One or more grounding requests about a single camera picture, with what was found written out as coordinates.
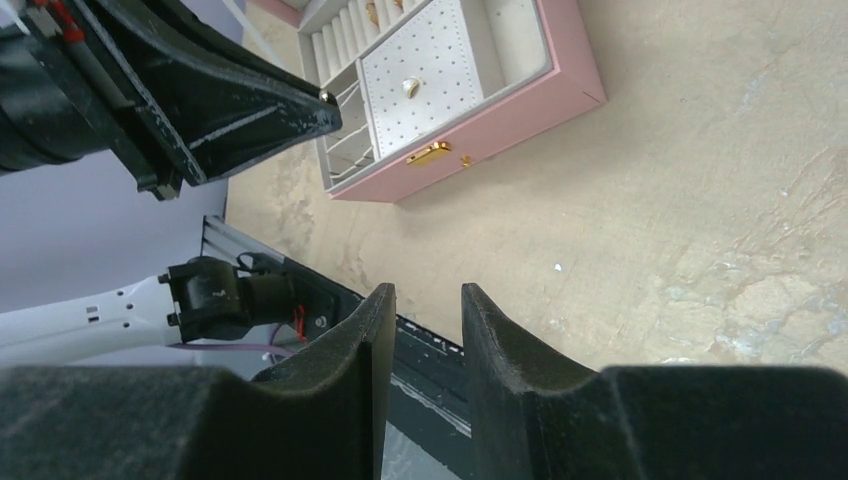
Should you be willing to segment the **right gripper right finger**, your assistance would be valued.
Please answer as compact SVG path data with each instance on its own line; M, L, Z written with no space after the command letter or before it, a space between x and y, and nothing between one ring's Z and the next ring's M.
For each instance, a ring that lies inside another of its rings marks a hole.
M593 371L461 289L482 479L843 479L847 380L812 367Z

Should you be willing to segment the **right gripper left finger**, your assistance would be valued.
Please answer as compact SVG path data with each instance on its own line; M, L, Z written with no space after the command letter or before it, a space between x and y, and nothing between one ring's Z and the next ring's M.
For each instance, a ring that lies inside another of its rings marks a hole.
M5 479L240 477L258 418L287 394L210 367L16 367L1 373Z

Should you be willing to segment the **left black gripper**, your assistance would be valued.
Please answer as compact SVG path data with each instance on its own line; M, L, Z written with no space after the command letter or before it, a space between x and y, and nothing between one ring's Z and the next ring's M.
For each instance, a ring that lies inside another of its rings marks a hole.
M4 176L110 150L172 200L340 130L321 91L180 1L1 4Z

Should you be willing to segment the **small silver earring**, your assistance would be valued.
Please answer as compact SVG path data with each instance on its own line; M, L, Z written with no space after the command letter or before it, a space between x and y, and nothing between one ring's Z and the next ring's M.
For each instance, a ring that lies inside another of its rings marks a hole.
M422 86L422 81L416 77L408 77L402 81L402 90L408 99L413 99Z

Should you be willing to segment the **pink jewelry box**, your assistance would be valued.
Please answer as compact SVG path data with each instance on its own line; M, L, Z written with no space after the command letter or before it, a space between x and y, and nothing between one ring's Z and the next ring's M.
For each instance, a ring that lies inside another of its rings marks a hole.
M340 104L343 128L316 143L336 200L397 202L606 100L575 0L262 8L296 29L305 78Z

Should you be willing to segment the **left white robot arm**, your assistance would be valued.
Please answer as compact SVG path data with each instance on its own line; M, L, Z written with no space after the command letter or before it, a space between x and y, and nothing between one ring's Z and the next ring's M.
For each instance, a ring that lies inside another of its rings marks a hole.
M5 1L1 172L114 153L140 192L229 178L338 131L336 97L256 56L179 1ZM332 303L320 280L244 253L199 256L104 293L4 313L3 365L66 364L147 346L241 344L307 329Z

